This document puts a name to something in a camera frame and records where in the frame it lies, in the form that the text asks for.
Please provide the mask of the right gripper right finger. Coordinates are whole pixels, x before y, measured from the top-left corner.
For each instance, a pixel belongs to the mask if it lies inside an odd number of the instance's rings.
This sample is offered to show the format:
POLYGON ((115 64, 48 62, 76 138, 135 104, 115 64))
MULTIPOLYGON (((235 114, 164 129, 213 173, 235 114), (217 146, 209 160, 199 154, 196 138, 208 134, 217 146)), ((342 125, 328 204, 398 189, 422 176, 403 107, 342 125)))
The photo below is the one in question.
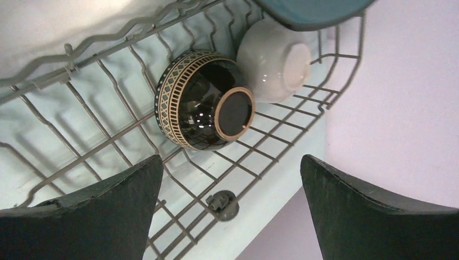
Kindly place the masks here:
POLYGON ((300 175, 324 259, 458 259, 458 209, 409 198, 310 155, 300 175))

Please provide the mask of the white scalloped plate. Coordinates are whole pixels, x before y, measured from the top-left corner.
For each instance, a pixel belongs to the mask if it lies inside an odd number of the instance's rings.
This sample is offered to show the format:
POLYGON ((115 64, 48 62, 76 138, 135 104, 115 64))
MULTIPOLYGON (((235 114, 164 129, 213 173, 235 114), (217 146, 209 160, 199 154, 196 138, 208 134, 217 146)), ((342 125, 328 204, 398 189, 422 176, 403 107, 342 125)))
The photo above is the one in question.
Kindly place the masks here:
POLYGON ((169 1, 1 1, 1 78, 27 63, 63 54, 92 35, 118 32, 129 20, 150 16, 169 1))

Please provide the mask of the teal square plate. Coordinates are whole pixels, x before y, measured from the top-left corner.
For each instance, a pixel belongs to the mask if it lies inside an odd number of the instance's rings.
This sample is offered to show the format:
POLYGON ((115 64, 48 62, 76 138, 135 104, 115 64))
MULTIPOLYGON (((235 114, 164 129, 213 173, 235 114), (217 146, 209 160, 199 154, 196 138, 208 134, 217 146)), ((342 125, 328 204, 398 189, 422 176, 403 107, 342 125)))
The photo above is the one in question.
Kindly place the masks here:
POLYGON ((359 16, 375 0, 254 0, 275 21, 293 31, 316 31, 359 16))

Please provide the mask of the pink white bowl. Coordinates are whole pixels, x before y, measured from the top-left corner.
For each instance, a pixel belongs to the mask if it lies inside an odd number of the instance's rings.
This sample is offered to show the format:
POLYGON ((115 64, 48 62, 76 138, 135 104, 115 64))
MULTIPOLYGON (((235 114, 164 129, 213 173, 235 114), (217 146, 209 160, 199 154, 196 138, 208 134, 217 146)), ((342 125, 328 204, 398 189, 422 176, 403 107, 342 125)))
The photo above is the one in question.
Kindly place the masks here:
POLYGON ((237 64, 258 103, 280 103, 298 91, 311 74, 306 35, 268 18, 243 36, 237 64))

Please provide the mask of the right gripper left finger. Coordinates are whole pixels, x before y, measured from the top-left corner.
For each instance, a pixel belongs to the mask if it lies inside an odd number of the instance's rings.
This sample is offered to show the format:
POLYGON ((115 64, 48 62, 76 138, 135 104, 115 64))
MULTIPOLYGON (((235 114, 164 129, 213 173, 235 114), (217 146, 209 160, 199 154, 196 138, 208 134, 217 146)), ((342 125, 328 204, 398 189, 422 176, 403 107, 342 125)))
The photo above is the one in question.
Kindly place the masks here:
POLYGON ((1 211, 1 259, 142 259, 163 176, 153 155, 33 207, 1 211))

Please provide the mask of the brown rimmed tan bowl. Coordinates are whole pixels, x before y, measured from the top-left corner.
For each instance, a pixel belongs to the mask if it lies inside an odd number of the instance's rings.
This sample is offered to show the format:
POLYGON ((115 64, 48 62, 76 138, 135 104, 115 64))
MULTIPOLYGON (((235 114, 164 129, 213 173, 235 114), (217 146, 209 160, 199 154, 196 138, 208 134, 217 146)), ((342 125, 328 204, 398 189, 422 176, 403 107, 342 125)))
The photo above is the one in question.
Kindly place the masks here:
POLYGON ((209 49, 188 50, 162 73, 154 98, 160 131, 176 145, 219 150, 254 119, 255 100, 236 62, 209 49))

